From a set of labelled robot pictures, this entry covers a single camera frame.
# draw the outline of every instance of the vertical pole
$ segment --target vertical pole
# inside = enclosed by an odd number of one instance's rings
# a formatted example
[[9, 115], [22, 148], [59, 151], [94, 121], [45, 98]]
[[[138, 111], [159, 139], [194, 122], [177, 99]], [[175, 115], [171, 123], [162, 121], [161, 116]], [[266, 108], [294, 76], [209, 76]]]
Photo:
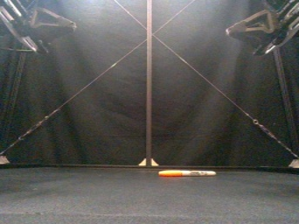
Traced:
[[299, 150], [299, 137], [297, 134], [297, 125], [296, 125], [296, 118], [294, 118], [294, 110], [293, 110], [293, 103], [290, 99], [290, 92], [289, 92], [289, 85], [286, 80], [286, 70], [282, 60], [282, 55], [280, 49], [274, 50], [276, 55], [276, 67], [278, 72], [278, 79], [281, 84], [282, 96], [285, 101], [285, 114], [286, 114], [286, 121], [288, 127], [290, 130], [290, 137], [293, 141], [293, 148], [298, 151]]
[[146, 166], [153, 164], [153, 0], [147, 0]]
[[[21, 47], [18, 42], [14, 42], [14, 48]], [[13, 61], [9, 72], [7, 72], [7, 87], [5, 89], [5, 110], [0, 113], [0, 150], [7, 148], [9, 140], [10, 140], [10, 132], [14, 120], [15, 113], [15, 104], [18, 100], [19, 87], [22, 84], [22, 78], [25, 74], [25, 62], [26, 62], [26, 52], [18, 53], [14, 52], [13, 56], [10, 56], [10, 60]]]

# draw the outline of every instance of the orange marker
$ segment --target orange marker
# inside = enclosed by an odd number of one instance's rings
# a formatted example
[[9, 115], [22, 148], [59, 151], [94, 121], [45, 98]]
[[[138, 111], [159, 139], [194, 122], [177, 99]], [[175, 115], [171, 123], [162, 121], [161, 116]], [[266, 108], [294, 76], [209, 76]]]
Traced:
[[159, 171], [161, 177], [204, 177], [204, 176], [209, 177], [216, 175], [217, 175], [216, 171], [177, 171], [177, 170]]

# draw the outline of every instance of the wire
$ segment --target wire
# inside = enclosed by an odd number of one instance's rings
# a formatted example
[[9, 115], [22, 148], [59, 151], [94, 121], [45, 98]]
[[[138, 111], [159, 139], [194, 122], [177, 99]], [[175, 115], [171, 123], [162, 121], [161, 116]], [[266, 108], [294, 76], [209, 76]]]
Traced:
[[133, 15], [133, 13], [129, 11], [129, 9], [119, 3], [118, 0], [115, 0], [115, 3], [119, 5], [119, 7], [126, 11], [126, 13], [130, 15], [130, 17], [145, 27], [145, 29], [147, 30], [146, 26], [143, 25], [143, 23], [137, 19], [137, 17]]
[[35, 53], [34, 50], [25, 50], [25, 49], [14, 49], [10, 47], [0, 47], [2, 51], [9, 51], [9, 52], [17, 52], [17, 53]]
[[260, 123], [249, 112], [232, 100], [232, 98], [225, 94], [225, 92], [214, 85], [214, 83], [206, 78], [206, 76], [195, 69], [195, 67], [187, 62], [187, 60], [175, 52], [175, 50], [154, 35], [157, 40], [165, 45], [165, 47], [173, 52], [173, 54], [182, 60], [182, 62], [193, 69], [193, 71], [206, 80], [206, 82], [214, 87], [214, 89], [222, 94], [222, 96], [233, 103], [233, 105], [241, 110], [241, 112], [252, 119], [253, 123], [262, 129], [262, 131], [276, 139], [276, 141], [284, 146], [284, 148], [294, 155], [296, 158], [299, 156], [293, 152], [293, 150], [286, 146], [286, 144], [278, 139], [272, 130]]
[[81, 93], [98, 81], [98, 79], [123, 61], [129, 55], [139, 48], [139, 46], [146, 42], [146, 40], [117, 61], [117, 63], [110, 66], [110, 68], [81, 89], [81, 91], [26, 131], [26, 133], [19, 136], [19, 138], [11, 143], [11, 145], [0, 152], [0, 156], [5, 156], [6, 153], [30, 136], [53, 118], [53, 116], [62, 111], [70, 102], [81, 95]]

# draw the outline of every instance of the pole base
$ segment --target pole base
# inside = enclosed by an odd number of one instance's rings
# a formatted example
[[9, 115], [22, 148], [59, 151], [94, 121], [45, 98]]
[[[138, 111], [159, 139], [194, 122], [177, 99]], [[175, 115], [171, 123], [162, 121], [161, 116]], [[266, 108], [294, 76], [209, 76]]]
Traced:
[[293, 163], [289, 165], [292, 168], [299, 168], [299, 159], [294, 159]]
[[0, 165], [10, 164], [10, 161], [6, 156], [0, 156]]
[[[146, 166], [146, 159], [143, 160], [143, 162], [139, 164], [141, 166]], [[158, 166], [159, 164], [155, 162], [154, 159], [151, 159], [151, 166]]]

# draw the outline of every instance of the black floor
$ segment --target black floor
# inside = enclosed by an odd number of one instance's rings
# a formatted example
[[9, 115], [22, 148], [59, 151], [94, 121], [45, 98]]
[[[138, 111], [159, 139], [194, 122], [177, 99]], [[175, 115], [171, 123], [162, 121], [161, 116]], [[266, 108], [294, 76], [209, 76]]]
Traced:
[[299, 175], [220, 171], [0, 169], [0, 223], [299, 223]]

